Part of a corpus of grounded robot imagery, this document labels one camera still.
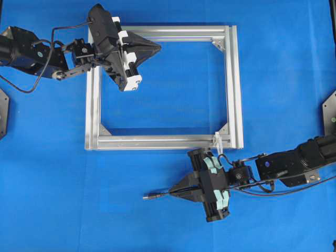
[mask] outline black cable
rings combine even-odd
[[[271,181],[271,182],[269,182],[269,183],[270,183],[270,187],[271,187],[270,190],[267,189],[267,188],[264,188],[261,184],[257,184],[257,185],[258,185],[258,187],[259,187],[262,191],[264,191],[265,193],[272,193],[272,192],[274,191],[274,189],[275,189],[275,184],[274,184],[274,181]]]
[[[24,90],[24,89],[21,89],[19,88],[18,86],[16,86],[15,84],[11,83],[9,80],[7,80],[5,77],[1,76],[0,75],[0,78],[5,80],[8,84],[10,84],[13,88],[15,88],[16,90],[22,92],[22,93],[31,93],[33,92],[37,85],[38,85],[38,82],[40,81],[42,75],[44,74],[44,72],[46,71],[47,69],[47,66],[49,65],[49,62],[50,62],[50,59],[51,59],[51,56],[52,56],[52,53],[54,51],[54,45],[55,45],[55,42],[54,42],[54,34],[55,34],[55,31],[56,30],[64,30],[64,29],[75,29],[75,28],[79,28],[81,26],[84,26],[84,25],[88,25],[88,24],[91,24],[92,22],[85,22],[85,23],[82,23],[82,24],[79,24],[79,25],[74,25],[74,26],[61,26],[61,27],[55,27],[53,28],[52,32],[51,32],[51,42],[50,42],[50,51],[49,51],[49,55],[48,55],[48,58],[47,58],[47,61],[41,71],[41,73],[39,74],[39,76],[37,77],[37,79],[35,80],[35,83],[33,85],[33,87],[30,89],[30,90]]]
[[[230,162],[230,160],[227,158],[227,156],[226,156],[224,153],[218,155],[217,160],[219,161],[219,163],[221,162],[221,161],[220,161],[221,156],[225,158],[225,160],[226,160],[226,162],[227,162],[228,164],[233,165],[233,163]]]
[[[234,190],[238,191],[238,192],[242,192],[242,193],[245,193],[245,194],[248,194],[248,195],[251,195],[251,196],[257,196],[257,197],[276,197],[276,196],[285,196],[285,195],[289,195],[289,194],[292,194],[292,193],[297,193],[297,192],[301,192],[301,191],[304,191],[306,189],[309,189],[309,188],[312,188],[314,186],[317,186],[317,185],[320,185],[322,183],[325,183],[329,180],[333,180],[333,179],[336,179],[336,176],[333,176],[333,177],[330,177],[330,178],[327,178],[325,180],[322,180],[318,183],[315,183],[315,184],[312,184],[312,185],[309,185],[309,186],[305,186],[305,187],[302,187],[302,188],[299,188],[299,189],[296,189],[296,190],[292,190],[292,191],[288,191],[288,192],[283,192],[283,193],[276,193],[276,194],[258,194],[258,193],[251,193],[251,192],[248,192],[248,191],[244,191],[244,190],[241,190],[241,189],[236,189],[234,188]]]
[[[302,172],[302,173],[299,173],[299,174],[296,174],[296,175],[291,175],[291,176],[270,178],[268,180],[259,180],[259,181],[255,182],[255,183],[251,183],[251,184],[248,184],[248,185],[236,185],[236,186],[233,186],[233,187],[231,187],[229,189],[237,189],[237,188],[244,187],[244,186],[254,186],[254,185],[258,185],[258,184],[266,184],[267,182],[271,182],[271,181],[274,181],[274,180],[284,180],[284,179],[289,179],[289,178],[291,179],[293,177],[302,176],[304,174],[305,174],[305,172]]]

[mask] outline metal bracket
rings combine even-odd
[[[220,51],[224,51],[224,39],[214,39],[214,41],[212,41],[212,44],[218,48],[218,50]]]
[[[0,89],[0,139],[7,133],[9,97]]]
[[[324,135],[336,133],[336,91],[322,104]]]
[[[313,170],[313,171],[310,171],[310,172],[306,172],[304,174],[304,176],[307,180],[307,183],[315,183],[315,182],[321,180],[319,170]]]
[[[243,117],[240,92],[236,26],[123,26],[146,39],[158,42],[211,42],[223,52],[227,122],[220,129],[224,148],[241,149]],[[127,135],[115,136],[101,124],[101,67],[87,73],[86,150],[164,150],[215,148],[213,134],[204,135]]]

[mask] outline square frame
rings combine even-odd
[[[158,42],[211,42],[224,54],[227,122],[219,129],[224,148],[244,147],[242,98],[240,91],[237,26],[122,26],[146,39]],[[89,42],[93,43],[89,31]],[[100,122],[101,67],[87,73],[86,150],[172,150],[216,148],[215,134],[192,135],[112,135]]]

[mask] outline wire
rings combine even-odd
[[[270,190],[267,189],[267,188],[264,188],[261,184],[257,184],[257,185],[258,185],[258,187],[259,187],[261,190],[263,190],[265,193],[272,193],[272,192],[274,191],[274,189],[275,189],[274,181],[271,181],[271,182],[270,182],[270,186],[271,186],[271,189],[270,189]]]
[[[79,25],[74,25],[74,26],[61,26],[61,27],[55,27],[55,28],[53,28],[53,30],[51,32],[50,51],[49,51],[49,55],[48,55],[47,61],[46,61],[45,65],[44,65],[41,73],[39,74],[39,76],[35,80],[35,83],[34,83],[33,87],[30,90],[24,90],[24,89],[19,88],[18,86],[16,86],[15,84],[11,83],[9,80],[7,80],[5,77],[3,77],[1,75],[0,75],[0,78],[3,79],[4,81],[6,81],[8,84],[10,84],[13,88],[15,88],[16,90],[18,90],[18,91],[20,91],[22,93],[31,93],[31,92],[33,92],[36,89],[36,87],[38,85],[38,82],[40,81],[42,75],[46,71],[47,66],[49,65],[49,62],[51,60],[51,56],[53,55],[52,53],[54,52],[54,49],[55,49],[54,48],[54,45],[55,45],[55,42],[54,42],[55,31],[56,30],[64,30],[64,29],[75,29],[75,28],[79,28],[81,26],[88,25],[88,24],[91,24],[91,23],[92,22],[85,22],[85,23],[82,23],[82,24],[79,24]],[[49,41],[47,41],[46,39],[40,39],[40,40],[42,40],[42,42],[49,43]]]
[[[327,178],[325,180],[322,180],[318,183],[315,183],[315,184],[312,184],[312,185],[309,185],[309,186],[305,186],[305,187],[302,187],[302,188],[299,188],[299,189],[296,189],[296,190],[292,190],[292,191],[288,191],[288,192],[283,192],[283,193],[276,193],[276,194],[258,194],[258,193],[251,193],[251,192],[248,192],[248,191],[244,191],[244,190],[241,190],[241,189],[236,189],[234,188],[234,190],[238,191],[238,192],[241,192],[241,193],[245,193],[245,194],[248,194],[248,195],[251,195],[251,196],[257,196],[257,197],[276,197],[276,196],[285,196],[285,195],[289,195],[289,194],[292,194],[292,193],[297,193],[297,192],[301,192],[301,191],[304,191],[306,189],[309,189],[309,188],[312,188],[314,186],[317,186],[317,185],[320,185],[322,183],[325,183],[329,180],[333,180],[333,179],[336,179],[336,176],[333,176],[333,177],[330,177],[330,178]]]
[[[226,162],[227,162],[228,164],[233,165],[233,163],[230,162],[230,160],[227,158],[227,156],[226,156],[224,153],[218,155],[217,159],[218,159],[219,163],[221,163],[221,159],[220,159],[221,156],[225,158],[225,160],[226,160]]]

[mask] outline aluminum frame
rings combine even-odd
[[[224,53],[227,123],[219,129],[224,148],[242,149],[243,117],[240,91],[236,26],[123,26],[152,41],[206,41]],[[92,36],[89,31],[89,42]],[[87,73],[86,150],[167,150],[216,148],[214,135],[127,135],[114,136],[100,122],[101,67]]]

